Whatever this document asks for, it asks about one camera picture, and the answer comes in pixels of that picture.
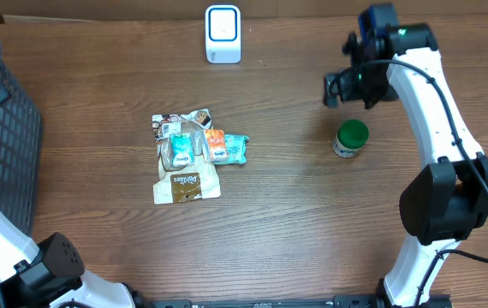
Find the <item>green lid jar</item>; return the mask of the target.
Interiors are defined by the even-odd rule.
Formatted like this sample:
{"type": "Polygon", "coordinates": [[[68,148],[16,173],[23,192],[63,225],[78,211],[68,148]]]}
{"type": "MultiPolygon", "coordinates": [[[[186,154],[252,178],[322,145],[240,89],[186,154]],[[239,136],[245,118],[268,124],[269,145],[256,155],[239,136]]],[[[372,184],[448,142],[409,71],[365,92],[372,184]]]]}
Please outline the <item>green lid jar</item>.
{"type": "Polygon", "coordinates": [[[339,157],[351,158],[366,144],[368,138],[369,130],[364,122],[348,120],[339,127],[332,141],[332,149],[339,157]]]}

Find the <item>teal tissue pack wrapper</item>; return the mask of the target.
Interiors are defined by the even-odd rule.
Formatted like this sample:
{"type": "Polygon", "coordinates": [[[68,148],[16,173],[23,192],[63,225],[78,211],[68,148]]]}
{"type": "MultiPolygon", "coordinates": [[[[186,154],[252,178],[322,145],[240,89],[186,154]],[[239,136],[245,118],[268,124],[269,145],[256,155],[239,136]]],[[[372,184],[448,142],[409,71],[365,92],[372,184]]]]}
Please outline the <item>teal tissue pack wrapper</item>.
{"type": "Polygon", "coordinates": [[[226,134],[225,144],[228,157],[224,164],[245,164],[247,162],[246,151],[249,137],[246,135],[226,134]]]}

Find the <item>orange tissue pack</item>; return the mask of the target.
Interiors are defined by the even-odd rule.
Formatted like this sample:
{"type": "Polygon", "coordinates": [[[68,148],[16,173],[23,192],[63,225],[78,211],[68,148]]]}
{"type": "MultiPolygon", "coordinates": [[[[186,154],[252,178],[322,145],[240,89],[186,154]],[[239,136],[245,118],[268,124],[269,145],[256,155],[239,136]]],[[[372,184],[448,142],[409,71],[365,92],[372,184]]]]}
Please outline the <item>orange tissue pack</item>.
{"type": "Polygon", "coordinates": [[[204,131],[204,136],[207,153],[212,162],[220,162],[228,157],[229,153],[223,130],[206,129],[204,131]]]}

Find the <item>brown snack pouch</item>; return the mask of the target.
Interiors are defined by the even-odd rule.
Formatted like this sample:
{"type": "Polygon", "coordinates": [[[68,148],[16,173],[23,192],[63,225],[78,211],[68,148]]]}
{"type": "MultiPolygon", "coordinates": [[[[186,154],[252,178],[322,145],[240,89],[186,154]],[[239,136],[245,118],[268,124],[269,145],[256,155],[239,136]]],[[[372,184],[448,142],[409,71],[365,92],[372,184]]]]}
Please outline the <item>brown snack pouch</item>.
{"type": "Polygon", "coordinates": [[[155,204],[177,204],[221,196],[220,180],[209,159],[204,136],[204,131],[210,128],[212,118],[208,109],[152,116],[159,176],[153,185],[155,204]],[[189,133],[193,142],[194,161],[184,167],[172,164],[170,136],[179,133],[189,133]]]}

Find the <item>small teal tissue pack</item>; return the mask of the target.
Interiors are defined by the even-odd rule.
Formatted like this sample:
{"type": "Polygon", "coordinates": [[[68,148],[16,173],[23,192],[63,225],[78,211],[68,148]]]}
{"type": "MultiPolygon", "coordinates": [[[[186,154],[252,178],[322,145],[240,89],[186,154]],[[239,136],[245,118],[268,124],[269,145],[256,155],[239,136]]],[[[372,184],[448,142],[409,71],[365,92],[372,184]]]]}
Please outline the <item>small teal tissue pack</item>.
{"type": "Polygon", "coordinates": [[[193,163],[193,142],[189,133],[172,134],[170,136],[172,164],[184,167],[193,163]]]}

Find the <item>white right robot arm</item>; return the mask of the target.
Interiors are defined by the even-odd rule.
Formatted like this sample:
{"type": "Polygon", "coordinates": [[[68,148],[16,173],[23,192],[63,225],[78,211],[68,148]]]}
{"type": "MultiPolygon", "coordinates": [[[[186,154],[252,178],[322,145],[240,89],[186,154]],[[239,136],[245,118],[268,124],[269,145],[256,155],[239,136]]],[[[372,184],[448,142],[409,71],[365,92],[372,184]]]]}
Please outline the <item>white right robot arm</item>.
{"type": "Polygon", "coordinates": [[[391,271],[368,295],[337,295],[335,307],[448,307],[430,292],[446,258],[488,217],[488,156],[467,129],[446,82],[433,31],[403,25],[390,3],[373,4],[342,47],[351,64],[324,78],[324,102],[362,101],[367,109],[400,101],[421,170],[402,192],[406,237],[391,271]]]}

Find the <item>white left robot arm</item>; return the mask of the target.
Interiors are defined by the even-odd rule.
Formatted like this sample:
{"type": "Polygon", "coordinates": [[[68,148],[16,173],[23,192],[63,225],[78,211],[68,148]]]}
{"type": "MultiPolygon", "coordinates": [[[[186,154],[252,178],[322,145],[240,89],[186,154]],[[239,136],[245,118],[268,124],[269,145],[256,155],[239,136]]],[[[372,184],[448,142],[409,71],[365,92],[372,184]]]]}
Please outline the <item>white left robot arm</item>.
{"type": "Polygon", "coordinates": [[[0,307],[146,307],[124,283],[87,270],[68,238],[31,237],[43,122],[0,61],[0,307]]]}

